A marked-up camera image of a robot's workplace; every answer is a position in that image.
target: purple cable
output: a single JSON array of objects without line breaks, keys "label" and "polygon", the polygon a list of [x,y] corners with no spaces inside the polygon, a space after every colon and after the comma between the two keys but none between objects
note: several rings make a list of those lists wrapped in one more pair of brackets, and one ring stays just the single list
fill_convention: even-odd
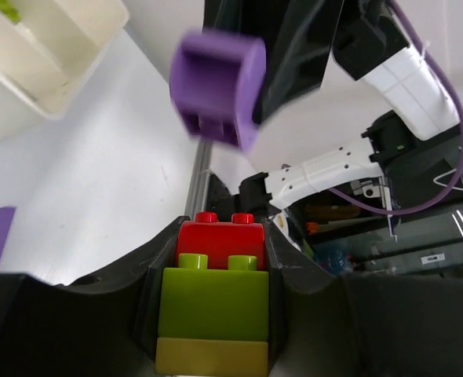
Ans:
[{"label": "purple cable", "polygon": [[[399,4],[397,4],[396,0],[388,0],[388,4],[390,5],[390,8],[392,9],[393,13],[396,14],[400,23],[403,25],[404,30],[406,30],[406,33],[410,37],[411,42],[413,43],[413,46],[416,47],[418,51],[422,51],[423,46],[422,46],[420,37],[418,36],[417,32],[414,30],[413,25],[411,24],[410,20],[407,18],[403,10],[400,8]],[[457,184],[458,180],[463,174],[463,105],[461,104],[460,98],[457,95],[456,89],[453,87],[450,80],[444,74],[443,69],[436,63],[434,58],[427,51],[425,51],[425,61],[430,67],[430,69],[432,70],[432,72],[437,76],[441,84],[443,84],[448,94],[450,95],[451,99],[453,100],[454,106],[457,110],[458,118],[460,119],[460,135],[461,135],[460,159],[458,160],[457,169],[454,172],[453,176],[451,177],[450,181],[448,182],[447,186],[439,194],[437,194],[436,196],[434,196],[432,199],[428,200],[427,202],[420,204],[419,206],[405,208],[403,210],[384,210],[382,208],[368,206],[367,204],[361,203],[358,200],[352,198],[351,196],[344,194],[343,192],[335,188],[330,188],[329,191],[331,191],[333,194],[340,196],[342,199],[347,200],[349,203],[357,207],[361,207],[364,210],[368,210],[369,212],[374,212],[375,214],[391,214],[395,216],[401,216],[404,214],[415,214],[417,212],[420,212],[422,210],[426,210],[427,208],[432,207],[433,205],[443,200],[450,193],[453,187]]]}]

